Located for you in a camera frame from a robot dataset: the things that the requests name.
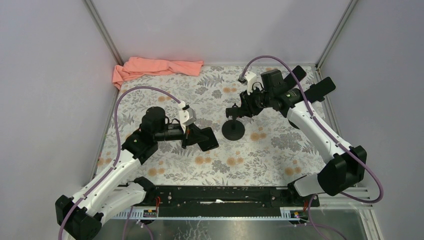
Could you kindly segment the black round-base stand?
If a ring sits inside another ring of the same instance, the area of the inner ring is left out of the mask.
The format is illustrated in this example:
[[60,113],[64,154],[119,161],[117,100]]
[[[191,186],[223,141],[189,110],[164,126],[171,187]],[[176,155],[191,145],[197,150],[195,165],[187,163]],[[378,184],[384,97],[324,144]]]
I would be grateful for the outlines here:
[[225,109],[225,116],[228,120],[222,125],[222,135],[230,141],[238,141],[245,134],[245,127],[242,122],[237,120],[240,108],[235,103],[233,106]]

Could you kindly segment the black phone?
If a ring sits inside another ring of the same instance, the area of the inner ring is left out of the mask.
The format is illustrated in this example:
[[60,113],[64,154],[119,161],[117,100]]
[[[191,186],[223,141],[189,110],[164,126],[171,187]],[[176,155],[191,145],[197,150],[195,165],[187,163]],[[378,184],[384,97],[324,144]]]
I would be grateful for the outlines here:
[[305,91],[307,100],[313,104],[315,102],[323,102],[325,96],[336,89],[336,85],[330,77],[326,77],[316,84],[312,84],[308,90]]
[[198,146],[203,152],[207,152],[219,147],[218,140],[211,127],[203,128],[200,130],[202,141],[198,143]]

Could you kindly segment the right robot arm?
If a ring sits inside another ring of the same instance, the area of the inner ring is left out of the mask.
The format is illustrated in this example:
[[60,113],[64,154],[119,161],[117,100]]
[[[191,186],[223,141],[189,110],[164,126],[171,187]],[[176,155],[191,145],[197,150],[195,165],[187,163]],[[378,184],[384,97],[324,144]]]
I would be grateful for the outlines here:
[[300,177],[288,185],[291,189],[286,198],[293,206],[301,205],[313,194],[342,194],[361,182],[366,171],[366,150],[360,145],[353,147],[319,117],[312,104],[322,101],[325,94],[318,93],[318,85],[303,91],[299,83],[305,75],[300,66],[286,77],[280,70],[272,69],[260,75],[262,88],[258,89],[254,87],[258,82],[257,75],[244,71],[238,79],[246,85],[246,90],[239,95],[241,105],[226,109],[226,115],[236,119],[252,118],[264,109],[272,108],[302,131],[317,149],[325,166],[320,172]]

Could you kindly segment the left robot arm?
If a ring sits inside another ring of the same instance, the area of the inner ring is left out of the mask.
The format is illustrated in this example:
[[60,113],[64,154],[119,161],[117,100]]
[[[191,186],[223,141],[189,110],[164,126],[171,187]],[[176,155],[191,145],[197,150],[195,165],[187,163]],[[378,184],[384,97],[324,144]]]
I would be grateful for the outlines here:
[[155,200],[156,187],[146,177],[137,177],[114,193],[119,183],[141,167],[158,149],[159,142],[180,141],[181,147],[198,145],[203,152],[219,147],[211,127],[195,124],[195,111],[186,106],[180,120],[171,123],[163,108],[150,107],[141,124],[124,143],[118,144],[116,159],[73,196],[60,196],[55,202],[58,239],[92,240],[102,226],[123,210],[137,204],[148,206]]

